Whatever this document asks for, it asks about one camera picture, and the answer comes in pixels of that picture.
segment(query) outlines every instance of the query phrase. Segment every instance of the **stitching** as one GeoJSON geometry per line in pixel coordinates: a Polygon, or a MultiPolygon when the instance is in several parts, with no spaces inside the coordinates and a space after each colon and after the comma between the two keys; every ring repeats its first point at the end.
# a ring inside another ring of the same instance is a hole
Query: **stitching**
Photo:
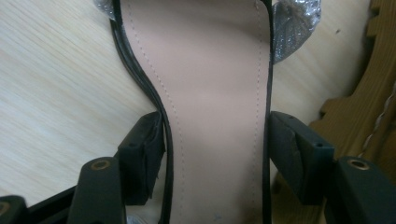
{"type": "Polygon", "coordinates": [[[361,154],[359,154],[358,157],[361,157],[361,156],[366,152],[366,150],[367,150],[367,148],[368,148],[368,146],[369,146],[369,144],[370,144],[370,142],[371,142],[371,139],[372,139],[373,136],[375,135],[376,131],[378,131],[379,124],[381,123],[382,119],[384,118],[385,113],[387,112],[387,110],[388,110],[388,108],[389,108],[390,101],[393,99],[393,97],[395,96],[395,94],[396,94],[396,81],[393,83],[392,93],[391,93],[390,96],[388,97],[387,101],[385,101],[385,103],[384,103],[384,109],[383,109],[382,113],[381,113],[381,114],[376,118],[376,120],[375,120],[374,129],[373,129],[373,131],[369,134],[369,136],[366,138],[366,140],[364,141],[363,150],[361,151],[361,154]]]}
{"type": "Polygon", "coordinates": [[[178,137],[179,137],[179,143],[180,143],[180,152],[181,152],[181,194],[180,194],[180,206],[179,206],[179,219],[178,222],[181,223],[181,219],[182,219],[182,210],[183,210],[183,203],[184,203],[184,188],[185,188],[185,176],[184,176],[184,166],[185,166],[185,162],[184,162],[184,147],[183,147],[183,137],[181,134],[181,128],[180,128],[180,123],[179,123],[179,119],[178,119],[178,114],[177,114],[177,110],[176,107],[172,101],[172,98],[168,92],[168,90],[166,89],[165,85],[163,84],[163,81],[161,80],[160,76],[158,75],[155,67],[153,66],[153,64],[151,63],[149,56],[147,55],[147,53],[143,50],[143,46],[140,43],[140,39],[137,36],[137,31],[134,28],[134,20],[132,19],[132,7],[131,7],[131,2],[128,2],[128,8],[129,8],[129,18],[130,18],[130,22],[132,24],[132,30],[134,31],[134,38],[136,39],[137,42],[137,46],[140,48],[140,51],[143,53],[143,56],[145,57],[145,59],[147,60],[147,63],[149,65],[149,67],[151,68],[152,72],[154,73],[154,75],[156,76],[156,78],[158,79],[158,81],[160,82],[161,86],[163,87],[163,90],[165,91],[166,97],[170,103],[170,105],[172,106],[172,110],[175,114],[175,118],[176,118],[176,122],[177,122],[177,132],[178,132],[178,137]]]}
{"type": "Polygon", "coordinates": [[[259,11],[259,2],[258,0],[255,1],[255,7],[257,11],[257,19],[258,19],[258,26],[259,26],[259,39],[260,39],[260,44],[259,44],[259,66],[258,66],[258,74],[257,74],[257,86],[256,86],[256,125],[255,125],[255,130],[254,130],[254,146],[253,146],[253,163],[252,163],[252,193],[251,193],[251,203],[252,206],[254,206],[255,201],[256,201],[256,188],[255,188],[255,182],[256,182],[256,169],[257,169],[257,135],[259,131],[259,114],[260,114],[260,76],[262,74],[262,25],[260,23],[260,11],[259,11]]]}

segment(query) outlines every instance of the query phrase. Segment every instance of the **wooden table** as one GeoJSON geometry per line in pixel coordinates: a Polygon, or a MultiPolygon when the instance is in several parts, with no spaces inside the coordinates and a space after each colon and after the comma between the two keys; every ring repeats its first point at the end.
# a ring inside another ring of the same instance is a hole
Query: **wooden table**
{"type": "MultiPolygon", "coordinates": [[[[272,109],[308,123],[326,99],[350,94],[369,16],[369,0],[323,1],[312,37],[275,66],[272,109]]],[[[85,162],[112,156],[154,110],[92,1],[4,0],[0,43],[0,196],[32,205],[72,187],[85,162]]]]}

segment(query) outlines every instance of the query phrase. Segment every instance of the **shoe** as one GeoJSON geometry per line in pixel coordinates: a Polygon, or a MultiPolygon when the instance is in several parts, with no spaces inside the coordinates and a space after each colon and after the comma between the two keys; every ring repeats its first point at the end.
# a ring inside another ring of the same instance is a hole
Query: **shoe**
{"type": "Polygon", "coordinates": [[[160,223],[271,223],[271,2],[113,4],[120,57],[163,114],[160,223]]]}

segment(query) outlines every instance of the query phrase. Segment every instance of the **insole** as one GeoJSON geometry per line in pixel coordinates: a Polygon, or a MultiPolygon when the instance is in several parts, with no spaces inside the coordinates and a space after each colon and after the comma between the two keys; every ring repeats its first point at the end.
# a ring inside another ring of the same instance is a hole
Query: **insole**
{"type": "Polygon", "coordinates": [[[121,0],[172,132],[170,223],[262,223],[270,28],[256,1],[121,0]]]}

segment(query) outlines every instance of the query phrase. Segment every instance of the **beige insole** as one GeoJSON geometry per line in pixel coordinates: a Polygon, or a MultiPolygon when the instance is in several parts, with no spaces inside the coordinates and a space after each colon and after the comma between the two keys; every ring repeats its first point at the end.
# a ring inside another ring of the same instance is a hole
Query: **beige insole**
{"type": "Polygon", "coordinates": [[[270,30],[256,1],[121,0],[173,136],[170,223],[262,223],[270,30]]]}

